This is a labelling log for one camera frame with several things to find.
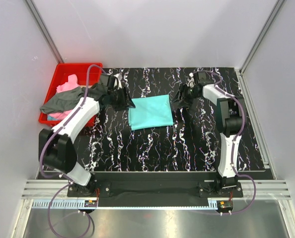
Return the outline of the teal t shirt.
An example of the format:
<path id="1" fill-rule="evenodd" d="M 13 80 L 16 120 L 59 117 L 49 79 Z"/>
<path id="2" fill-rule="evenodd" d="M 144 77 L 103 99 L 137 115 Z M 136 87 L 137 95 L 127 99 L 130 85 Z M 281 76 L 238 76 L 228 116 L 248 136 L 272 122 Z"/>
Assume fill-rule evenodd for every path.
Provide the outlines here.
<path id="1" fill-rule="evenodd" d="M 132 99 L 135 108 L 129 108 L 131 130 L 172 126 L 173 116 L 169 95 Z"/>

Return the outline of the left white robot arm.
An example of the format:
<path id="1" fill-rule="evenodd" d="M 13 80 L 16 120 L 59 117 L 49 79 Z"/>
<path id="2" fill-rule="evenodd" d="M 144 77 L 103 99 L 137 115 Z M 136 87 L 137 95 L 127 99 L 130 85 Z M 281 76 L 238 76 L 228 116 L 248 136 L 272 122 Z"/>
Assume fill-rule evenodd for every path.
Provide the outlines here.
<path id="1" fill-rule="evenodd" d="M 74 141 L 87 122 L 106 106 L 116 111 L 135 107 L 127 88 L 117 78 L 85 89 L 63 121 L 39 133 L 39 166 L 57 171 L 71 186 L 78 186 L 84 196 L 96 193 L 96 180 L 94 174 L 78 162 Z"/>

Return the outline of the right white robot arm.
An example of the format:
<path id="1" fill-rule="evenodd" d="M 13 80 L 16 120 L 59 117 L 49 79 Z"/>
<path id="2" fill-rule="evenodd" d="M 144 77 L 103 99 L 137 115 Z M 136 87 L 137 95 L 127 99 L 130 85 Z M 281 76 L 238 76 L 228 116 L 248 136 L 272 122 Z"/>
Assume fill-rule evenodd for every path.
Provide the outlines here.
<path id="1" fill-rule="evenodd" d="M 235 190 L 238 183 L 237 153 L 246 124 L 244 100 L 227 93 L 215 84 L 197 84 L 190 87 L 182 83 L 173 102 L 187 108 L 199 97 L 209 100 L 216 106 L 216 127 L 221 136 L 221 158 L 216 178 L 209 185 L 208 193 L 215 192 L 223 197 Z"/>

